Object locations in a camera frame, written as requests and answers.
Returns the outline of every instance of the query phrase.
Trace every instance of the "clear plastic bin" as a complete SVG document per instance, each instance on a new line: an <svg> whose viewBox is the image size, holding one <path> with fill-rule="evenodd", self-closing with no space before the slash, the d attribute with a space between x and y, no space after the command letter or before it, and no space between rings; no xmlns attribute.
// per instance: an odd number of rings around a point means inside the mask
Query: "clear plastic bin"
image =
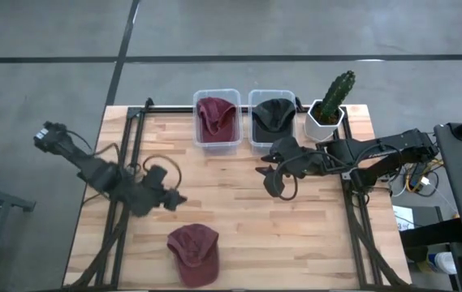
<svg viewBox="0 0 462 292"><path fill-rule="evenodd" d="M248 93L248 140L253 146L253 155L265 155L268 154L272 143L258 143L253 140L253 108L256 105L259 105L263 101L268 101L271 99L285 98L291 101L294 106L296 106L296 95L289 90L252 90ZM297 127L297 114L292 120L292 135L296 137L296 127Z"/></svg>
<svg viewBox="0 0 462 292"><path fill-rule="evenodd" d="M216 142L216 143L204 143L201 142L201 121L196 111L196 103L205 97L218 97L222 98L230 103L236 105L236 117L235 117L235 140L232 142ZM192 111L192 122L194 130L192 139L196 146L204 149L206 154L209 155L229 155L236 153L238 145L244 137L243 121L241 116L241 101L240 93L232 88L229 89L204 89L195 92L192 97L193 111Z"/></svg>

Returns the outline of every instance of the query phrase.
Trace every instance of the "concrete floor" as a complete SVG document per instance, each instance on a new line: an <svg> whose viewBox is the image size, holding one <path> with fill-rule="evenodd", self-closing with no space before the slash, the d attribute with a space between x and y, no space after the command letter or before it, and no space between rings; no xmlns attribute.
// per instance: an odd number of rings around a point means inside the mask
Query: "concrete floor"
<svg viewBox="0 0 462 292"><path fill-rule="evenodd" d="M0 57L116 56L131 0L0 1ZM462 0L142 0L128 55L462 54ZM354 70L347 103L369 106L377 135L462 121L462 61L127 64L116 105L187 105L202 88L292 90L303 102ZM114 64L0 64L0 189L37 201L14 211L0 246L0 291L61 285L84 184L32 136L64 122L95 144ZM439 190L452 202L445 173ZM439 205L404 194L402 205ZM413 275L419 286L438 281Z"/></svg>

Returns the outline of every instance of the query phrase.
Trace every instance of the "wooden tabletop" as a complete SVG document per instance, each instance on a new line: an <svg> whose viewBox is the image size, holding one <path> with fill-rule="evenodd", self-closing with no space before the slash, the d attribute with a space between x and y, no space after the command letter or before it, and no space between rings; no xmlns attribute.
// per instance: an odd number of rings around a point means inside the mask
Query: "wooden tabletop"
<svg viewBox="0 0 462 292"><path fill-rule="evenodd" d="M98 148L120 144L126 112L126 106L106 108ZM349 105L348 116L355 139L374 137L366 105ZM219 277L202 289L358 288L339 176L300 180L299 195L293 201L271 198L263 187L263 177L254 170L268 164L252 155L246 117L244 140L236 155L205 157L192 142L192 114L146 116L140 161L157 153L177 161L183 175L179 191L188 202L174 213L156 208L147 217L130 219L120 289L183 289L166 237L191 223L207 225L220 234ZM298 141L312 147L304 136L303 114L298 114L297 122ZM130 140L128 159L132 145ZM102 157L116 161L112 152ZM174 186L178 179L175 168L162 159L151 162L169 170L165 184ZM292 180L287 179L285 184L286 194L291 194ZM95 194L88 188L85 198ZM370 196L376 246L399 276L410 282L390 197L384 191L374 191ZM64 284L76 280L99 251L108 205L99 196L82 208ZM365 251L363 254L372 282L368 257ZM110 265L106 271L109 282Z"/></svg>

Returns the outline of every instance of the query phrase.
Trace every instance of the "cactus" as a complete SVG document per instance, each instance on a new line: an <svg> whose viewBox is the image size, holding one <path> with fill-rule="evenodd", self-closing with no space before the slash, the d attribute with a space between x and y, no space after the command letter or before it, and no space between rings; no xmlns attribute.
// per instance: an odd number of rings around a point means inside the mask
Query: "cactus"
<svg viewBox="0 0 462 292"><path fill-rule="evenodd" d="M339 106L343 103L344 98L350 93L355 83L355 73L348 71L338 76L334 82L332 82L325 98L322 103L318 106L317 119L325 124L337 123L334 114L337 112Z"/></svg>

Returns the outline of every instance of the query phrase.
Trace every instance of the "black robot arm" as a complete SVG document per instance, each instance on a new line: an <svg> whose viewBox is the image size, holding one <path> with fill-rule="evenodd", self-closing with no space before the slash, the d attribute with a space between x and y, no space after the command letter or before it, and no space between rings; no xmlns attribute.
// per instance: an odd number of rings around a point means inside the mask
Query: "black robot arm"
<svg viewBox="0 0 462 292"><path fill-rule="evenodd" d="M256 170L266 176L263 184L269 194L283 199L283 175L297 179L306 175L349 174L353 189L365 191L383 175L398 174L402 165L431 161L437 154L438 148L429 136L417 129L367 141L332 140L316 144L316 149L301 147L294 137L286 137L274 142L270 154L261 158L277 163L278 168ZM384 158L368 168L357 167L361 161L375 157Z"/></svg>
<svg viewBox="0 0 462 292"><path fill-rule="evenodd" d="M77 174L79 178L96 191L108 194L110 200L128 204L132 213L138 217L148 214L160 204L175 211L177 205L187 200L176 189L164 188L162 180L167 170L152 165L142 180L136 182L134 174L126 171L121 162L104 161L77 148L63 124L46 122L44 128L34 136L34 144L43 152L65 157L80 169Z"/></svg>

